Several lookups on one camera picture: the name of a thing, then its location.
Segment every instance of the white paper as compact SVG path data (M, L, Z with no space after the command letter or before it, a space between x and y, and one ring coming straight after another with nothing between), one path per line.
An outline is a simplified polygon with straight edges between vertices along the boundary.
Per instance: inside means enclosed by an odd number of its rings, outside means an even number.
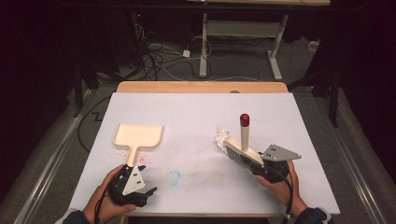
M137 164L148 204L131 215L278 215L285 212L267 189L216 146L218 128L240 140L241 114L250 116L249 146L276 144L301 154L294 161L308 206L339 208L291 93L114 93L70 207L82 209L105 175L126 160L112 143L119 123L163 125L161 143L140 150Z

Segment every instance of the desk leg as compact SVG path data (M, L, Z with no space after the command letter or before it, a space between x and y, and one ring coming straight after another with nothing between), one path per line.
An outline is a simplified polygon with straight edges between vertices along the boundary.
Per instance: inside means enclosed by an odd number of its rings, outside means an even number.
M207 38L207 13L204 13L204 19L202 22L202 51L201 61L199 65L199 76L206 77L206 66L207 66L207 52L206 52L206 38Z
M283 35L283 32L285 31L286 22L288 21L288 17L289 17L289 15L284 15L282 17L282 21L279 24L279 27L277 29L274 48L273 48L273 50L268 50L268 52L267 52L268 60L270 61L270 65L271 65L271 68L272 68L272 71L274 74L274 78L276 81L282 80L282 75L280 74L279 66L277 66L277 62L276 62L276 53L277 53L277 50L279 49L280 41L282 40L282 35Z

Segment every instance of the person's right hand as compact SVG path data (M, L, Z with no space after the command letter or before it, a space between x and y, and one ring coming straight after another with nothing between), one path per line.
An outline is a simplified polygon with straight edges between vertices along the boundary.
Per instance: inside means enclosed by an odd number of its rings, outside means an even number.
M288 166L289 166L290 174L287 176L287 179L289 183L293 186L293 201L291 206L291 215L293 217L297 217L298 215L300 215L301 212L305 210L305 208L307 208L307 205L300 196L299 180L297 173L294 170L293 162L288 161ZM271 184L268 180L266 180L264 177L260 175L256 175L256 178L263 187L271 190L274 193L275 197L281 203L283 203L285 206L288 205L290 198L290 190L288 185L285 183L285 181Z

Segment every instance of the red cap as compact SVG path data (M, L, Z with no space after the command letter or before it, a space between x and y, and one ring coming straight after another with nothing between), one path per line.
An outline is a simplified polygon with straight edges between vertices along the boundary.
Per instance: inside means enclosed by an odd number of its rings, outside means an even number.
M249 116L248 116L248 114L242 114L240 119L241 119L241 126L242 127L247 127L249 125Z

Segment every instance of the tabletop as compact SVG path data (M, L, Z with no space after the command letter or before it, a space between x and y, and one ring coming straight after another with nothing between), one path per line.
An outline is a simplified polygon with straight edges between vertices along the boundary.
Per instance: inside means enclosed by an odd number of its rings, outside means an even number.
M250 115L249 146L264 151L276 144L301 154L294 163L301 195L308 205L338 214L293 95L275 82L122 82L111 97L70 207L83 208L103 176L125 162L128 151L112 142L118 125L125 123L163 126L161 143L140 150L136 159L137 165L147 166L142 176L148 189L158 190L129 216L281 216L285 207L215 143L220 129L239 138L242 113Z

